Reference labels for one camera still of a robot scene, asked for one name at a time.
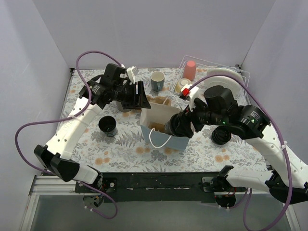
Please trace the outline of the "dark takeout coffee cup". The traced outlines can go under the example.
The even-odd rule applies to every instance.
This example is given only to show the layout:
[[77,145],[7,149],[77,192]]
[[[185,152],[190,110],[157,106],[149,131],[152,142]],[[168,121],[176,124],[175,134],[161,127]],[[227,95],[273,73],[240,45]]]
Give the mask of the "dark takeout coffee cup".
[[164,125],[164,133],[168,134],[168,135],[171,135],[171,136],[174,136],[174,129],[173,129],[171,121],[168,121],[167,123],[165,123],[165,125]]

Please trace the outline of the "white blue paper bag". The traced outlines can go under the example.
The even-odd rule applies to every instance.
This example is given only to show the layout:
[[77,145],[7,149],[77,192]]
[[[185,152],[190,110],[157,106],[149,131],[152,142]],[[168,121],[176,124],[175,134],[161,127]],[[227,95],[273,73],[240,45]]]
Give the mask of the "white blue paper bag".
[[184,151],[188,145],[189,138],[176,137],[167,134],[165,124],[174,114],[180,112],[180,109],[173,107],[172,100],[169,97],[151,97],[147,96],[150,103],[150,109],[142,109],[140,116],[140,127],[146,143],[152,147],[170,148],[177,151]]

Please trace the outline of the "single brown cup carrier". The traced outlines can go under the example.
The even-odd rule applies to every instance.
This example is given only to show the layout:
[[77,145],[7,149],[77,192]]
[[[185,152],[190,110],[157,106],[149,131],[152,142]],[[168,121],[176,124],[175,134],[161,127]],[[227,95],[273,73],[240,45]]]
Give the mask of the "single brown cup carrier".
[[155,131],[164,132],[164,124],[151,122],[149,124],[149,129],[155,129]]

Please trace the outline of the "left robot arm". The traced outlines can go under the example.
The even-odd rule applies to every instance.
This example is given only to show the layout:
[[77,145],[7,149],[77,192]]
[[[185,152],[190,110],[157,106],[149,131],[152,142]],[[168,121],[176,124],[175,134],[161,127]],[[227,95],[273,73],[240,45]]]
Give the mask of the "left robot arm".
[[64,122],[45,145],[37,145],[34,149],[36,157],[47,170],[65,182],[83,181],[93,193],[102,188],[99,172],[71,160],[71,156],[86,128],[107,104],[120,102],[124,109],[129,110],[151,107],[143,82],[135,79],[136,73],[135,66],[124,68],[108,64],[102,75],[86,83],[71,111],[72,118]]

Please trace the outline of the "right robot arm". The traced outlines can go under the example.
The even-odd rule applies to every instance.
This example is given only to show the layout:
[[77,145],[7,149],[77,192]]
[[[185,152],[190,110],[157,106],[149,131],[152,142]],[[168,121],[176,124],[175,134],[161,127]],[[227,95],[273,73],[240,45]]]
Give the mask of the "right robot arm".
[[165,124],[167,134],[191,138],[205,125],[213,125],[211,139],[215,144],[226,144],[236,135],[256,148],[272,166],[272,170],[265,172],[225,166],[204,183],[208,191],[245,187],[270,193],[282,203],[307,201],[308,166],[279,138],[273,122],[263,111],[252,105],[239,105],[232,91],[220,85],[208,88],[203,100],[192,96],[187,88],[181,97],[189,100],[189,105]]

